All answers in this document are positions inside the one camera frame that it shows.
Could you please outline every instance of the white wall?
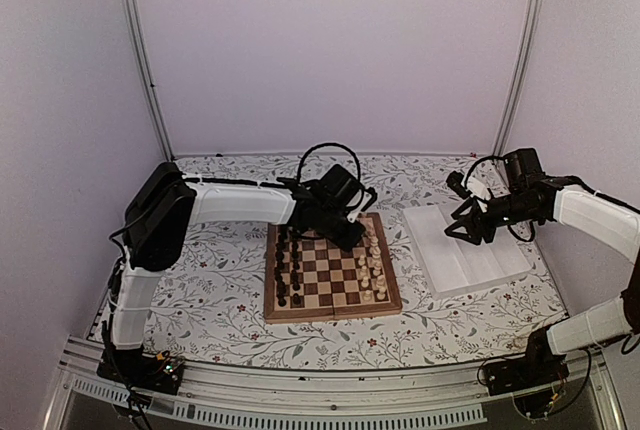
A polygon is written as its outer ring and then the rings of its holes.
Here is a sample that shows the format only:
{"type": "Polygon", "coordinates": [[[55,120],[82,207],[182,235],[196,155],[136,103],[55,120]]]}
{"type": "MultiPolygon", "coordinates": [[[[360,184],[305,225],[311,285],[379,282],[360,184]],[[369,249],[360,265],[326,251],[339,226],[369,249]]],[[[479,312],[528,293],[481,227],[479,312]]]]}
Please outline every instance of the white wall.
{"type": "MultiPolygon", "coordinates": [[[[509,148],[534,146],[551,174],[575,174],[640,206],[640,0],[544,0],[509,148]]],[[[539,242],[570,311],[617,295],[632,265],[568,228],[539,242]]],[[[640,351],[606,352],[629,428],[640,428],[640,351]]]]}
{"type": "Polygon", "coordinates": [[[138,0],[177,154],[490,152],[527,0],[138,0]]]}
{"type": "Polygon", "coordinates": [[[160,152],[120,0],[0,0],[0,428],[32,430],[160,152]]]}

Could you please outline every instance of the floral pattern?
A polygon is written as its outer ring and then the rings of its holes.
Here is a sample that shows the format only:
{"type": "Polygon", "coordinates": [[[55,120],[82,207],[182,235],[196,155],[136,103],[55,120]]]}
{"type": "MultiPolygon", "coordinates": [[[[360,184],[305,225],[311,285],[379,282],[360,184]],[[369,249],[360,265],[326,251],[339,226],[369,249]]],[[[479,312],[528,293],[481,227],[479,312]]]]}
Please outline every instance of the floral pattern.
{"type": "MultiPolygon", "coordinates": [[[[274,181],[295,174],[297,156],[198,157],[185,172],[274,181]]],[[[272,368],[348,370],[459,363],[522,351],[528,334],[565,309],[534,244],[519,243],[532,270],[486,291],[434,300],[403,226],[407,206],[458,201],[445,184],[472,157],[364,156],[363,182],[378,192],[400,294],[401,315],[339,322],[267,325],[263,318],[266,225],[214,222],[190,227],[178,263],[158,286],[145,347],[186,358],[272,368]]],[[[348,158],[312,156],[303,177],[348,158]]],[[[495,168],[477,176],[506,191],[495,168]]]]}

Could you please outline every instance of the chessboard frame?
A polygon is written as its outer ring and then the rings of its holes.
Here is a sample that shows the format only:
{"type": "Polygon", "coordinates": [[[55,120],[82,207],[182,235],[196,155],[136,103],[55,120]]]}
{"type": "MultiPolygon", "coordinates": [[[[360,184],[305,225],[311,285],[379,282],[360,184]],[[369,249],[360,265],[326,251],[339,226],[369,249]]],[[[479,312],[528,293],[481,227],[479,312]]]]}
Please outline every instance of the chessboard frame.
{"type": "MultiPolygon", "coordinates": [[[[265,291],[264,291],[264,318],[269,324],[272,323],[308,323],[322,322],[334,320],[346,320],[352,318],[370,318],[388,315],[397,315],[402,312],[402,300],[400,298],[400,290],[396,281],[393,264],[391,263],[391,255],[387,245],[384,227],[378,213],[367,213],[361,216],[362,219],[370,220],[373,223],[375,234],[378,237],[378,246],[381,251],[380,259],[383,266],[383,274],[385,275],[388,300],[384,302],[374,301],[372,303],[359,303],[355,305],[330,305],[325,307],[314,308],[290,308],[279,307],[276,303],[276,284],[275,284],[275,245],[278,238],[278,226],[269,225],[267,232],[267,265],[265,274],[265,291]]],[[[365,252],[370,247],[369,244],[359,243],[355,248],[365,248],[365,252]]],[[[374,288],[375,277],[371,279],[371,287],[374,288]]]]}

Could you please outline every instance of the ventilation grille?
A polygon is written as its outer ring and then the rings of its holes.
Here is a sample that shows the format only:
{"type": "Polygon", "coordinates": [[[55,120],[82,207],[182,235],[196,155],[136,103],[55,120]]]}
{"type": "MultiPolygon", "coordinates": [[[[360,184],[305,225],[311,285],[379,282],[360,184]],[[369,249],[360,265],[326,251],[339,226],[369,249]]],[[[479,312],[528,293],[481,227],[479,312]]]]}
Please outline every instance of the ventilation grille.
{"type": "MultiPolygon", "coordinates": [[[[78,376],[74,390],[116,405],[126,405],[128,396],[126,390],[113,384],[78,376]]],[[[227,411],[175,402],[172,408],[164,411],[151,408],[149,413],[229,430],[419,430],[457,428],[487,421],[479,404],[403,416],[303,417],[227,411]]]]}

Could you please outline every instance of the wooden chessboard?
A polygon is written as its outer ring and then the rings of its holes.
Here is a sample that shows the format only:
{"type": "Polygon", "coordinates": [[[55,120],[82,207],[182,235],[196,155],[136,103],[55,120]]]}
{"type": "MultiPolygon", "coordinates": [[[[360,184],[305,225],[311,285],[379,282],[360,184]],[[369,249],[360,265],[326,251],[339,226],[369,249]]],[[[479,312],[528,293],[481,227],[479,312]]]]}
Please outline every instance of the wooden chessboard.
{"type": "Polygon", "coordinates": [[[391,265],[389,247],[382,228],[380,215],[364,214],[359,218],[365,227],[373,229],[378,238],[382,275],[385,277],[386,295],[379,299],[376,277],[373,275],[371,241],[365,234],[360,243],[347,253],[326,239],[299,240],[300,270],[298,281],[300,290],[294,292],[290,285],[291,242],[287,240],[284,250],[284,270],[282,278],[286,284],[285,306],[278,305],[276,297],[275,265],[276,242],[279,227],[269,225],[267,235],[267,272],[265,279],[264,316],[267,323],[300,323],[348,318],[378,317],[395,315],[402,311],[402,300],[391,265]],[[369,287],[362,287],[358,271],[358,259],[364,255],[369,272],[369,287]],[[366,290],[371,290],[371,298],[365,301],[366,290]],[[295,305],[291,296],[297,293],[300,304],[295,305]]]}

